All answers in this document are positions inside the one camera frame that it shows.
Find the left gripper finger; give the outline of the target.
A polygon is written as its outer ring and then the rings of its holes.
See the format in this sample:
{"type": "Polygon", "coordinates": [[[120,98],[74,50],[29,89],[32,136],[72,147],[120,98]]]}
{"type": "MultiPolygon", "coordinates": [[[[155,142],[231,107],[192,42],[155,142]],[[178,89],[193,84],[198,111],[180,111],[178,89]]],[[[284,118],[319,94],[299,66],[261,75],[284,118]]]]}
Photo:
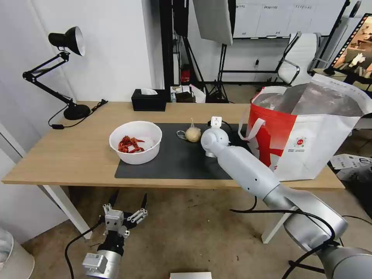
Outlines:
{"type": "Polygon", "coordinates": [[[104,215],[109,215],[109,216],[119,216],[119,211],[114,210],[113,207],[115,205],[115,202],[117,200],[119,194],[119,189],[115,190],[113,194],[111,194],[108,203],[103,205],[103,210],[104,210],[104,215]]]}
{"type": "Polygon", "coordinates": [[[131,224],[139,224],[141,223],[148,215],[148,211],[147,211],[147,193],[145,193],[144,197],[143,197],[143,200],[142,200],[142,203],[141,203],[141,207],[139,210],[137,210],[135,213],[133,213],[131,216],[127,217],[126,221],[127,223],[131,223],[131,224]]]}

